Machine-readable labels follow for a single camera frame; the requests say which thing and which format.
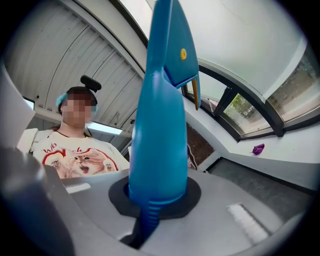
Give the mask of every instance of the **corrugated metal wall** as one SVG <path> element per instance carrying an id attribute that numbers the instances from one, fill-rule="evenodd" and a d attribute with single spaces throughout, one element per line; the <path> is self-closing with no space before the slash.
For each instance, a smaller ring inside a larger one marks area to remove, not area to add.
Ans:
<path id="1" fill-rule="evenodd" d="M 21 94 L 55 113 L 59 95 L 81 85 L 82 75 L 94 78 L 102 85 L 94 121 L 132 132 L 142 78 L 93 27 L 59 2 L 43 1 L 34 9 L 3 60 Z M 42 130 L 51 123 L 35 119 L 30 125 Z M 94 137 L 118 148 L 128 143 L 128 138 L 96 132 Z"/>

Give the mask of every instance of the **white t-shirt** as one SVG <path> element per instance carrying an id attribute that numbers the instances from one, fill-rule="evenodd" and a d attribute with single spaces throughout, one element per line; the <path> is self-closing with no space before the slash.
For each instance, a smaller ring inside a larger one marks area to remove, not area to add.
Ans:
<path id="1" fill-rule="evenodd" d="M 30 152 L 40 163 L 55 167 L 61 179 L 129 168 L 129 162 L 105 141 L 67 137 L 52 130 L 38 133 L 40 136 L 35 136 Z"/>

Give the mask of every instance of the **cat print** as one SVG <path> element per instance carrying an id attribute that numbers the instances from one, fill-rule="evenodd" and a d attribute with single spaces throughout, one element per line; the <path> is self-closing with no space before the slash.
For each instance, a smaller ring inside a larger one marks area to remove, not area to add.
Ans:
<path id="1" fill-rule="evenodd" d="M 109 158 L 107 158 L 106 160 L 103 161 L 103 165 L 104 165 L 104 171 L 106 173 L 112 173 L 117 170 L 115 163 L 113 161 L 111 161 L 111 159 L 109 159 Z"/>
<path id="2" fill-rule="evenodd" d="M 66 149 L 64 161 L 70 169 L 70 178 L 110 173 L 117 170 L 112 160 L 94 148 L 83 153 L 74 153 Z"/>
<path id="3" fill-rule="evenodd" d="M 45 164 L 54 167 L 58 172 L 60 179 L 69 178 L 71 171 L 64 165 L 64 157 L 61 153 L 57 152 L 49 155 L 45 160 Z"/>

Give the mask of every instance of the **person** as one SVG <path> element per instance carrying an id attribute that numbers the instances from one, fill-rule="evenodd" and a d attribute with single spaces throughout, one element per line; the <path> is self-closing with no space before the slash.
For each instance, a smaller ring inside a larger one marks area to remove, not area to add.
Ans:
<path id="1" fill-rule="evenodd" d="M 37 130 L 29 153 L 40 163 L 54 167 L 61 179 L 128 169 L 129 162 L 113 145 L 85 133 L 97 104 L 89 88 L 70 88 L 56 102 L 62 115 L 60 126 Z"/>

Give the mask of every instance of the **white ceiling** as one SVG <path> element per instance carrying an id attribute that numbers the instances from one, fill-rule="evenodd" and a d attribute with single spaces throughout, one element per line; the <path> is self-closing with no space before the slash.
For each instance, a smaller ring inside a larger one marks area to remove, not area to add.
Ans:
<path id="1" fill-rule="evenodd" d="M 145 0 L 153 9 L 155 0 Z M 121 0 L 146 35 L 150 9 Z M 268 98 L 291 74 L 306 48 L 292 18 L 274 0 L 179 0 L 198 58 L 219 65 Z"/>
<path id="2" fill-rule="evenodd" d="M 59 95 L 82 85 L 82 75 L 94 78 L 102 85 L 94 121 L 132 132 L 142 78 L 105 38 L 59 2 L 37 6 L 3 59 L 21 94 L 54 113 Z"/>

